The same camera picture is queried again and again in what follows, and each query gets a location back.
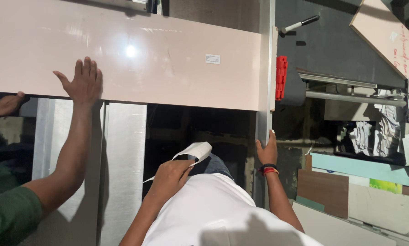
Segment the hand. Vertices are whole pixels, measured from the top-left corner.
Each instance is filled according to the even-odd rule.
[[[0,99],[0,116],[7,116],[14,113],[24,100],[24,92],[18,92],[14,96],[5,96]]]
[[[185,185],[186,178],[194,167],[190,165],[194,162],[194,160],[175,160],[160,165],[145,198],[154,199],[153,202],[162,207]]]
[[[74,101],[74,107],[92,109],[93,104],[100,98],[102,91],[103,74],[97,69],[95,61],[85,58],[85,64],[77,60],[75,64],[74,80],[69,82],[61,72],[53,73],[62,82],[63,88]]]
[[[262,149],[261,142],[256,140],[256,151],[258,153],[259,161],[264,164],[274,164],[278,160],[278,147],[276,146],[276,135],[270,130],[270,138],[267,146]]]

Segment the wristband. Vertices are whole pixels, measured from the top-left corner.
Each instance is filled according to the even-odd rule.
[[[276,170],[276,168],[274,168],[274,167],[266,167],[266,168],[264,168],[264,172],[262,173],[262,175],[265,176],[265,175],[266,175],[267,173],[269,173],[269,172],[275,172],[275,173],[279,174],[279,171]]]
[[[277,167],[276,167],[275,164],[268,163],[268,164],[262,165],[262,166],[258,169],[258,172],[262,173],[262,175],[263,175],[263,174],[264,174],[264,168],[266,168],[266,167],[273,167],[274,169],[277,170]]]

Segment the pink laminate panel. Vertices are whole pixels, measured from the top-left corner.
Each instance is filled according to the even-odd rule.
[[[404,79],[409,78],[409,30],[381,0],[363,0],[350,27]]]
[[[0,0],[0,92],[67,96],[89,56],[104,74],[103,99],[258,110],[257,33],[61,0]],[[205,62],[221,56],[220,64]]]

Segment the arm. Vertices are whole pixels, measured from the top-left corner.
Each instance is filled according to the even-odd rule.
[[[142,201],[130,228],[120,246],[142,245],[148,229],[153,224],[162,206],[185,185],[193,168],[194,160],[167,161],[160,165],[150,190]]]
[[[276,135],[270,130],[270,140],[267,146],[262,149],[261,143],[256,140],[256,150],[258,158],[262,165],[275,164],[278,159],[278,149],[276,146]],[[269,172],[265,174],[268,185],[268,199],[270,201],[270,212],[276,215],[280,220],[287,222],[294,226],[297,230],[304,233],[299,219],[294,213],[288,197],[282,187],[279,176],[276,172]]]
[[[81,186],[91,143],[92,107],[101,94],[102,74],[95,61],[78,60],[72,82],[60,72],[53,72],[74,102],[69,134],[57,159],[55,171],[42,179],[24,184],[34,191],[46,216],[69,199]]]

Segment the red thread bracelet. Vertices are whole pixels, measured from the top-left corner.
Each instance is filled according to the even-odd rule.
[[[274,167],[266,167],[266,168],[264,168],[264,172],[263,172],[262,175],[265,176],[269,172],[276,172],[277,174],[279,174],[279,171],[276,170]]]

